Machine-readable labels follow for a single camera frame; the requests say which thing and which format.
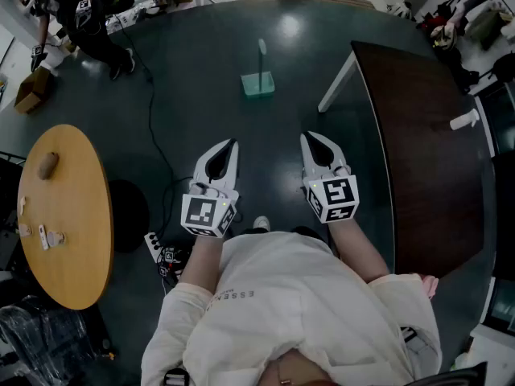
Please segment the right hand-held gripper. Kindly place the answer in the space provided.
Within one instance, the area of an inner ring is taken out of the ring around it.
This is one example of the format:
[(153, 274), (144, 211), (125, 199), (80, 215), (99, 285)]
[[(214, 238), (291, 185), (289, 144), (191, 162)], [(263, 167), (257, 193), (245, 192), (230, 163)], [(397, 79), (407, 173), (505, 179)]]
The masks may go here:
[(351, 220), (359, 206), (356, 176), (350, 173), (342, 149), (322, 134), (308, 131), (300, 135), (304, 169), (329, 171), (305, 178), (307, 202), (321, 224)]

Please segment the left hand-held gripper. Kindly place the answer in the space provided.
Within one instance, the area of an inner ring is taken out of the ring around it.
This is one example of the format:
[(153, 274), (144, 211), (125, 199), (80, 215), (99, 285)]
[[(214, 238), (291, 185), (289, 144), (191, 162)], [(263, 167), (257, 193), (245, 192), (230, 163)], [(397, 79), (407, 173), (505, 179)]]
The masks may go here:
[(189, 192), (183, 194), (181, 226), (195, 236), (223, 238), (235, 215), (239, 193), (238, 142), (215, 144), (197, 160)]

